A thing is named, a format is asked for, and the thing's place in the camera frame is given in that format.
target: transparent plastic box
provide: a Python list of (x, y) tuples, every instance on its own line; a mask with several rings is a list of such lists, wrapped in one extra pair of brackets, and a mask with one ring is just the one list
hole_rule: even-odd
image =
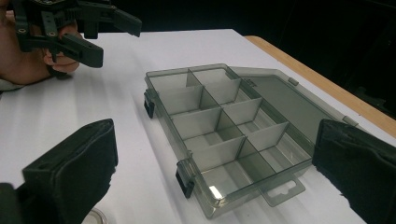
[[(145, 108), (177, 156), (177, 180), (207, 218), (257, 196), (276, 206), (304, 191), (318, 125), (357, 125), (275, 69), (210, 64), (148, 72)], [(287, 186), (287, 192), (270, 194)]]

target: box latch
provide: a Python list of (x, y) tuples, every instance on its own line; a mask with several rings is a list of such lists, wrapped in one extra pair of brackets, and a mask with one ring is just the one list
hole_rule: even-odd
[(154, 116), (154, 106), (155, 104), (151, 101), (148, 90), (145, 91), (145, 108), (146, 111), (148, 112), (148, 116), (152, 119)]

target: finger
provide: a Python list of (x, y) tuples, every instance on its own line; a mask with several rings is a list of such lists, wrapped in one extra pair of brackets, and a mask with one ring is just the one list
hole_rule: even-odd
[(69, 58), (69, 57), (65, 57), (65, 56), (57, 56), (56, 57), (56, 63), (52, 60), (52, 56), (44, 56), (44, 63), (48, 64), (48, 65), (64, 65), (64, 64), (70, 64), (70, 63), (74, 63), (75, 60)]
[(64, 64), (64, 65), (59, 65), (55, 64), (52, 66), (52, 68), (56, 71), (59, 72), (64, 72), (64, 73), (71, 73), (76, 71), (76, 69), (79, 67), (79, 62), (73, 62), (70, 64)]
[(82, 35), (78, 32), (78, 25), (76, 22), (72, 22), (67, 24), (63, 28), (58, 31), (59, 37), (62, 38), (64, 34), (75, 35), (78, 37), (82, 37)]

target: gray translucent container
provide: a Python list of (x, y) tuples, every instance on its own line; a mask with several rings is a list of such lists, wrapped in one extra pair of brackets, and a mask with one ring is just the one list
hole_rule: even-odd
[[(210, 64), (148, 72), (146, 82), (180, 186), (207, 218), (260, 195), (276, 206), (303, 192), (298, 176), (311, 165), (320, 121), (357, 125), (275, 69)], [(286, 192), (274, 193), (279, 186)]]

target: white tabletop surface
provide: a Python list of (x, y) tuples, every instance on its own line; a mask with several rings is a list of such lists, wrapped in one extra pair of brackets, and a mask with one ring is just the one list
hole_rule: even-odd
[(306, 190), (270, 207), (262, 197), (220, 217), (205, 218), (196, 198), (184, 197), (175, 178), (177, 159), (157, 119), (143, 107), (149, 71), (212, 63), (276, 68), (378, 138), (396, 145), (354, 111), (316, 88), (233, 30), (99, 34), (104, 66), (81, 65), (72, 79), (49, 79), (0, 100), (0, 182), (18, 187), (21, 169), (85, 124), (115, 122), (119, 165), (107, 195), (95, 207), (110, 224), (130, 223), (364, 223), (314, 166), (300, 177)]

